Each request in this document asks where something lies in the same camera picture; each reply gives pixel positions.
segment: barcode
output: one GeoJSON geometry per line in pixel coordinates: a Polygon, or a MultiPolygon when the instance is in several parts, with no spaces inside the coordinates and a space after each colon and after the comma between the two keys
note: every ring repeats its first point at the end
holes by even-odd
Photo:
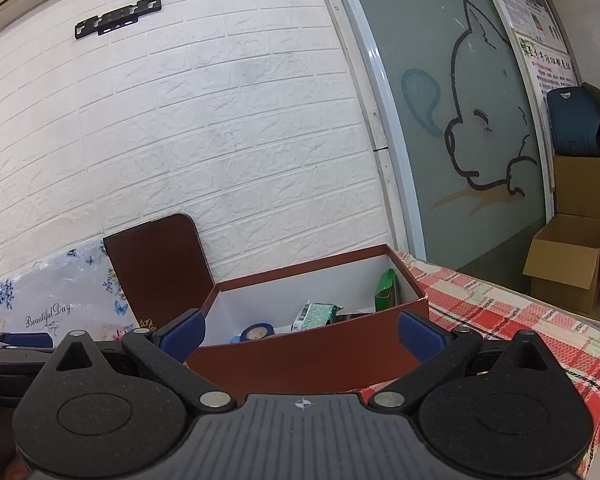
{"type": "Polygon", "coordinates": [[[304,321],[304,318],[306,317],[306,313],[309,312],[309,305],[306,304],[304,306],[304,308],[300,311],[300,315],[298,316],[298,318],[296,319],[296,321],[304,321]]]}

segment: blue rubber pad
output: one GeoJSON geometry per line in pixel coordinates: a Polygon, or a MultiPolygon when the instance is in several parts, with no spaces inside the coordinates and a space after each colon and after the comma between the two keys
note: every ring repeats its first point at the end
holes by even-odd
{"type": "Polygon", "coordinates": [[[205,316],[198,311],[162,336],[160,350],[183,363],[205,339],[205,316]]]}
{"type": "Polygon", "coordinates": [[[404,312],[398,318],[398,339],[421,363],[446,346],[445,339],[440,334],[404,312]]]}
{"type": "Polygon", "coordinates": [[[26,346],[29,348],[53,348],[54,340],[46,332],[30,334],[8,334],[4,338],[5,343],[10,346],[26,346]]]}

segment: cartoon ear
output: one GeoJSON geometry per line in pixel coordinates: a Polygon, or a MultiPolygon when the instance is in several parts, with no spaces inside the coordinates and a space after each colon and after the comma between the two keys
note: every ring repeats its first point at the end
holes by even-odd
{"type": "Polygon", "coordinates": [[[464,13],[471,31],[474,34],[481,35],[486,44],[493,48],[497,48],[501,41],[504,41],[509,46],[511,45],[509,40],[500,33],[493,22],[469,0],[464,0],[464,13]]]}
{"type": "Polygon", "coordinates": [[[422,129],[433,137],[442,137],[442,130],[433,121],[442,95],[436,79],[424,70],[411,68],[402,74],[402,95],[422,129]]]}

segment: floral gift bag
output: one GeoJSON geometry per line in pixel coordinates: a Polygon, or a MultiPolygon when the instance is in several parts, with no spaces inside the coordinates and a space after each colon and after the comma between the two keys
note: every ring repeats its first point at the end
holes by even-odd
{"type": "Polygon", "coordinates": [[[57,346],[71,330],[109,341],[136,327],[102,240],[0,282],[0,332],[47,332],[57,346]]]}

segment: blue gripper pad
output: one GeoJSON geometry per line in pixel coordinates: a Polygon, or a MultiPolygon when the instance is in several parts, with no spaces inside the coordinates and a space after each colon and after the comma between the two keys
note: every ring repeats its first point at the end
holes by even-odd
{"type": "Polygon", "coordinates": [[[403,312],[398,318],[398,339],[418,361],[423,363],[446,346],[444,336],[419,319],[403,312]]]}
{"type": "Polygon", "coordinates": [[[54,340],[46,332],[7,334],[2,342],[10,346],[26,346],[28,348],[54,347],[54,340]]]}
{"type": "Polygon", "coordinates": [[[153,341],[158,348],[183,363],[205,339],[205,316],[191,309],[158,329],[153,341]]]}

